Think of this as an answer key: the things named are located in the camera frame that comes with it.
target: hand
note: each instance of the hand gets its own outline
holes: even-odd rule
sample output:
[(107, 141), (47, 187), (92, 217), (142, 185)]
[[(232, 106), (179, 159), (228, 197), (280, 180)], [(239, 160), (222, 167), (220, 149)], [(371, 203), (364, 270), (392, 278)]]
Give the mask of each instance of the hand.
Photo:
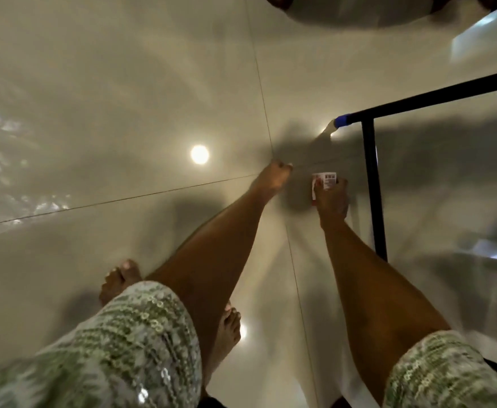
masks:
[(292, 164), (274, 160), (260, 172), (252, 183), (252, 190), (258, 192), (268, 202), (286, 183), (292, 173)]
[(342, 219), (347, 217), (348, 212), (348, 195), (347, 179), (338, 177), (337, 184), (331, 189), (324, 190), (322, 179), (318, 178), (315, 182), (316, 208), (320, 215), (322, 214), (339, 214)]

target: sequined sleeve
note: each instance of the sequined sleeve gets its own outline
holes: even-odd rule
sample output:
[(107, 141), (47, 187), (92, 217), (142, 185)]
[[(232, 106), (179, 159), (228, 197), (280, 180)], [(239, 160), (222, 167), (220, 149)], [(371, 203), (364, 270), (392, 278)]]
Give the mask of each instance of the sequined sleeve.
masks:
[(385, 408), (497, 408), (497, 373), (454, 331), (435, 332), (392, 369)]
[(201, 385), (186, 308), (139, 282), (35, 356), (0, 366), (0, 406), (195, 407)]

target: metal rack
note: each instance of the metal rack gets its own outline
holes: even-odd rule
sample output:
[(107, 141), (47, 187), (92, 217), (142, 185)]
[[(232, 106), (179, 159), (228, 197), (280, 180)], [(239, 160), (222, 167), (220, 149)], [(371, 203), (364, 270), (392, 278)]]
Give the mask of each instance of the metal rack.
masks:
[(375, 253), (382, 259), (388, 260), (388, 255), (386, 249), (386, 235), (384, 232), (381, 184), (379, 182), (379, 171), (377, 167), (374, 120), (378, 117), (391, 116), (405, 111), (453, 102), (455, 100), (473, 97), (475, 95), (483, 95), (493, 91), (497, 91), (497, 74), (465, 81), (421, 95), (414, 95), (396, 102), (357, 111), (356, 113), (346, 114), (339, 116), (334, 120), (336, 128), (361, 122)]

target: horizontal black bar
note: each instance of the horizontal black bar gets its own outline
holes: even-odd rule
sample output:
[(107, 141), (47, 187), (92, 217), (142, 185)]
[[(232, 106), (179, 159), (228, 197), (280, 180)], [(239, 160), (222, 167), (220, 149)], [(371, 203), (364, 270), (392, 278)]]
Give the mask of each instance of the horizontal black bar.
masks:
[(454, 102), (474, 95), (483, 95), (497, 91), (497, 74), (488, 75), (479, 79), (465, 81), (453, 86), (440, 88), (421, 95), (407, 97), (397, 102), (382, 104), (381, 106), (372, 107), (371, 109), (357, 111), (345, 115), (346, 124), (362, 122), (368, 118), (378, 118), (390, 116), (404, 111), (422, 109), (423, 107), (433, 106), (436, 104)]
[(381, 259), (388, 261), (386, 236), (384, 234), (381, 185), (379, 184), (379, 170), (377, 166), (377, 148), (375, 146), (375, 127), (372, 118), (361, 121), (361, 132), (364, 140), (365, 168), (367, 171), (367, 187), (369, 189), (369, 205), (371, 208), (375, 253)]

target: small box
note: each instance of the small box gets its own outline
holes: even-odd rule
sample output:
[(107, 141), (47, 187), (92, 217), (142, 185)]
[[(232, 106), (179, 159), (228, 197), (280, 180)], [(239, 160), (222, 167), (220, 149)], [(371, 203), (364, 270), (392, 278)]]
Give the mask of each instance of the small box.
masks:
[(319, 177), (322, 179), (324, 190), (331, 189), (337, 184), (337, 173), (335, 172), (313, 173), (313, 183), (311, 185), (311, 193), (313, 194), (313, 205), (316, 205), (315, 182), (316, 179)]

